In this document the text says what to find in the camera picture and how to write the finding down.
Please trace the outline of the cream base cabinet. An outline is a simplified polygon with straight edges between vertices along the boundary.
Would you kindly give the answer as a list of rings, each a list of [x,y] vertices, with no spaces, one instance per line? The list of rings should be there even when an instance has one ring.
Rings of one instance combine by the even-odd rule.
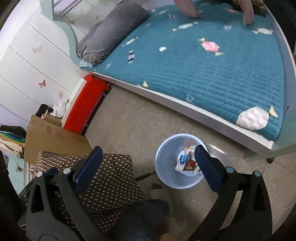
[[[35,177],[37,169],[33,164],[13,154],[9,155],[8,172],[10,181],[17,194]]]

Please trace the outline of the rolled grey duvet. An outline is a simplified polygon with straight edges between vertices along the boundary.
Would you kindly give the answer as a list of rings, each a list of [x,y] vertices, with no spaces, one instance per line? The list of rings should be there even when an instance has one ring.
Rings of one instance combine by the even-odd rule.
[[[102,63],[133,30],[150,16],[151,14],[137,3],[123,2],[117,5],[78,43],[78,57],[91,65]]]

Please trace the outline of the cream hanging sweater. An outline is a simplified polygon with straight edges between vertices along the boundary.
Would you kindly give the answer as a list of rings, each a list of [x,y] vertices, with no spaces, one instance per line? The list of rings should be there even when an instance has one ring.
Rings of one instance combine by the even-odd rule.
[[[252,25],[254,21],[254,10],[251,1],[204,1],[200,5],[194,1],[174,1],[178,10],[189,18],[200,19],[201,13],[198,6],[204,7],[207,20],[217,20],[226,23],[226,15],[233,13],[235,17],[242,16],[245,26]]]

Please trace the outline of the teal quilted mattress cover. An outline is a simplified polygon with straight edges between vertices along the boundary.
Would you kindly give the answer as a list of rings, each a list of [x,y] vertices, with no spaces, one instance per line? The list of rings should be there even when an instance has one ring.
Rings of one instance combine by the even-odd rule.
[[[209,111],[273,141],[285,114],[285,70],[269,16],[251,26],[184,16],[174,5],[150,11],[100,64],[86,67]]]

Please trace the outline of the white bag on bench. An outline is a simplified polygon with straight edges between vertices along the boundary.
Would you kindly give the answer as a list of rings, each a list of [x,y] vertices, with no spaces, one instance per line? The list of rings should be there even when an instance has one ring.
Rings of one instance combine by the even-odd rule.
[[[67,104],[66,102],[60,102],[59,104],[54,104],[51,109],[53,111],[50,113],[56,118],[62,118],[66,113]]]

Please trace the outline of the blue white toothpaste box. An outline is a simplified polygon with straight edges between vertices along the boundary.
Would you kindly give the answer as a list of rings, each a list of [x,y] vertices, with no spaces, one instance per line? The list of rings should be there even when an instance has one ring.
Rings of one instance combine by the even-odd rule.
[[[201,174],[201,169],[194,157],[195,147],[185,147],[177,158],[175,170],[185,176],[193,177]]]

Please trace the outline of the large brown cardboard box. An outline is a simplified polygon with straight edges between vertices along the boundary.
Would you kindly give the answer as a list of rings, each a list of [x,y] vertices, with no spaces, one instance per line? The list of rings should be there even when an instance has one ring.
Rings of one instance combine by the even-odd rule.
[[[25,141],[26,162],[36,164],[41,151],[78,156],[89,154],[91,150],[85,136],[70,132],[35,115],[31,117]]]

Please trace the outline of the hanging jackets row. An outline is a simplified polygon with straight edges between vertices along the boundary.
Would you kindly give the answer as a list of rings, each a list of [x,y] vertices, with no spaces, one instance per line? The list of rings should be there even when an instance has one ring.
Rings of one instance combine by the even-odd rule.
[[[1,125],[1,151],[24,158],[27,131],[21,126]]]

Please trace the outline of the blue plastic trash bin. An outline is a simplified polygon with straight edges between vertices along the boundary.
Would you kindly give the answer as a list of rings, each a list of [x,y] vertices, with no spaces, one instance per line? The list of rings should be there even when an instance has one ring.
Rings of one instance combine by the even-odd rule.
[[[154,167],[159,179],[165,185],[178,190],[188,189],[204,178],[198,166],[191,171],[184,170],[185,166],[176,169],[180,159],[185,155],[184,148],[194,149],[198,145],[207,149],[198,137],[187,133],[173,135],[162,142],[155,155]]]

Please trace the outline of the brown polka dot table cloth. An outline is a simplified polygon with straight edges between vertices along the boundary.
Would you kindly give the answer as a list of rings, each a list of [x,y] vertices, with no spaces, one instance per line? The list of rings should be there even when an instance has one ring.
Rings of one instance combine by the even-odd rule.
[[[56,167],[58,171],[73,168],[88,157],[65,156],[41,151],[37,156],[38,171]],[[103,154],[103,161],[85,193],[79,195],[82,206],[96,227],[107,234],[131,204],[145,199],[144,192],[133,179],[132,159],[129,155]]]

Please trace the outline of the red storage bench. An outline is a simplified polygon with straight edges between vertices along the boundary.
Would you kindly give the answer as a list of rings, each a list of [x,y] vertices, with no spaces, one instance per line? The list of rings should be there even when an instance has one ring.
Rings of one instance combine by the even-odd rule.
[[[65,115],[62,127],[68,131],[81,135],[95,111],[98,103],[109,91],[108,84],[92,74],[83,79],[86,81],[78,96],[70,104],[70,111]]]

